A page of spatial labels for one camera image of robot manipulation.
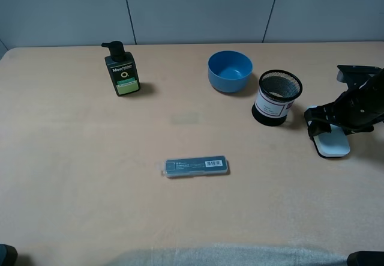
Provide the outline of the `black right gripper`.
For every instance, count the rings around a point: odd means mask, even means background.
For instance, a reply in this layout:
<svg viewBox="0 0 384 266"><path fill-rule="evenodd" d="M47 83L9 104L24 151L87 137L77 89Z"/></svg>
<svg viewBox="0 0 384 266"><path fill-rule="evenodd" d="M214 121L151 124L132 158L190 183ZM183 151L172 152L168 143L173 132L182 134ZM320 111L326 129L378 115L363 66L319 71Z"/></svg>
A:
<svg viewBox="0 0 384 266"><path fill-rule="evenodd" d="M383 115L383 79L371 78L354 85L329 105L311 106L304 112L308 136L330 133L331 125L357 132Z"/></svg>

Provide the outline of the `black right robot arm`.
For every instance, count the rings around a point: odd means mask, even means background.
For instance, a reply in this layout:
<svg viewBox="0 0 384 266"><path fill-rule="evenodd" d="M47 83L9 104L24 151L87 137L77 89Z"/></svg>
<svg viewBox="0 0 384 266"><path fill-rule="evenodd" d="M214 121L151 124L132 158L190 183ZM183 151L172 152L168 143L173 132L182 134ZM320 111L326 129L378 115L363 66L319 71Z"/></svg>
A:
<svg viewBox="0 0 384 266"><path fill-rule="evenodd" d="M337 80L347 90L336 101L309 108L304 113L310 138L330 133L337 126L345 135L370 133L383 121L383 69L338 65Z"/></svg>

